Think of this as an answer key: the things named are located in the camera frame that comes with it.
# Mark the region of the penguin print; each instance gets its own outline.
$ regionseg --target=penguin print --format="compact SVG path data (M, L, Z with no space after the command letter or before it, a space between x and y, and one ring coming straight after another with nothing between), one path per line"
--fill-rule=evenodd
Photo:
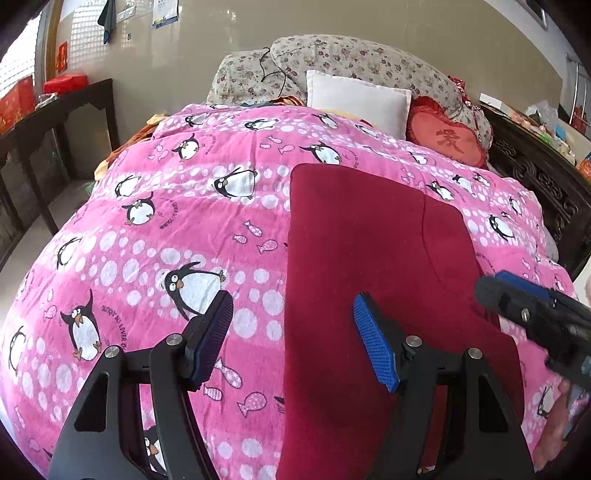
M144 430L144 440L150 465L156 473L166 475L166 467L164 465L162 450L160 449L160 440L158 438L156 425L150 427L148 430Z
M309 147L300 147L302 150L307 150L308 152L312 152L314 158L318 160L320 163L330 164L330 165L339 165L341 161L341 157L339 153L334 149L329 147L323 142L319 142L316 145L310 145Z
M252 199L255 191L256 170L235 168L225 177L214 179L213 186L226 198L247 197Z
M207 118L206 113L201 113L200 115L189 115L185 117L185 121L191 128L195 128L197 126L203 125L205 119Z
M427 187L429 187L432 191L437 193L442 200L453 200L452 193L447 188L439 185L439 182L437 180L433 180L430 184L427 185Z
M253 120L251 122L246 122L244 126L249 130L259 131L259 130L273 130L275 124L279 121L278 118L272 118L271 120L267 120L266 118L261 118L259 120Z
M425 157L423 157L422 155L410 155L412 158L414 158L414 161L417 162L419 165L426 165L427 164L427 159Z
M191 262L168 272L164 278L166 292L177 310L189 321L187 312L203 315L226 280L223 272L193 270L200 262Z
M509 228L509 225L505 223L504 220L491 215L488 217L488 223L490 224L491 228L499 234L499 236L504 240L509 240L509 238L514 238L513 231Z
M491 183L487 179L485 179L482 175L480 175L479 173L474 174L474 180L479 181L480 183L483 183L487 187L491 186Z
M23 333L23 328L25 328L24 325L12 336L8 349L8 367L14 371L15 375L18 375L18 363L27 343L27 336Z
M115 187L116 197L129 197L134 189L137 187L139 181L142 179L140 175L128 175L127 178L121 180Z
M472 192L472 182L470 180L465 179L459 175L452 177L452 180L456 182L461 188L466 190L470 195L474 195Z
M101 351L99 328L92 313L92 290L86 305L78 305L72 313L61 313L61 319L68 326L70 340L74 346L74 358L93 360Z
M316 115L315 113L313 113L312 116L315 116L322 123L324 123L327 127L332 128L333 130L336 130L339 127L337 122L332 120L332 118L329 117L327 113L321 113L320 115Z
M519 205L517 200L513 197L509 197L509 205L511 205L511 208L517 215L521 216L521 205Z
M74 252L76 251L78 245L80 245L80 242L82 242L82 237L75 236L60 247L60 249L57 251L56 269L64 267L68 264L68 262L74 256Z
M199 142L195 139L195 133L188 139L183 140L177 148L173 148L173 152L178 153L181 161L190 160L199 151Z
M376 132L374 132L373 130L370 130L367 127L364 127L363 125L355 124L355 128L357 128L358 130L361 130L364 134L368 134L370 137L374 137L374 138L378 137L378 134Z
M127 210L126 225L143 225L154 217L156 207L152 198L154 192L150 192L150 196L144 199L138 199L131 205L123 205L122 208Z

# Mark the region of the red cloth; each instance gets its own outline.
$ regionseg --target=red cloth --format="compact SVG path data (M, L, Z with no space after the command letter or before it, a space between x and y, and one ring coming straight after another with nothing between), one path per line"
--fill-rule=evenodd
M517 348L474 299L481 270L460 212L410 187L328 165L296 167L290 199L278 480L359 480L380 448L395 396L378 383L352 319L361 291L435 348L480 348L522 417ZM426 450L432 460L434 439Z

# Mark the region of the red box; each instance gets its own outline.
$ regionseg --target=red box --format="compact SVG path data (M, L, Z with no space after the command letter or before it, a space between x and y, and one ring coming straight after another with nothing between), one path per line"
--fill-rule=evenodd
M0 135L4 135L19 120L35 111L33 76L29 75L16 82L0 99Z
M83 73L66 73L53 80L46 81L43 84L43 93L63 95L86 86L88 86L88 77Z

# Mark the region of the wooden bed frame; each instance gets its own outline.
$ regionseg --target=wooden bed frame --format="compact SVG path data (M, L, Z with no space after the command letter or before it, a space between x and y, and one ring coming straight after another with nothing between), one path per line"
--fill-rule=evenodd
M482 107L494 133L491 165L535 193L558 246L558 263L574 280L591 254L591 184L550 146L503 114Z

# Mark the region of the pink blanket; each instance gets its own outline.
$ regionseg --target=pink blanket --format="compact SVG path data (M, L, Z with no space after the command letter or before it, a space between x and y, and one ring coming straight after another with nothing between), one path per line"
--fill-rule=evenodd
M484 272L506 269L573 292L546 257L540 205L515 180L310 108L189 105L119 156L18 289L2 337L0 394L19 446L42 472L99 354L108 345L153 346L223 288L235 299L234 318L210 381L191 400L221 477L275 478L288 408L290 171L318 161L449 202L462 212ZM384 219L395 222L396 212ZM522 428L533 449L558 379L523 331L501 325L519 350ZM151 463L162 471L147 388L142 416Z

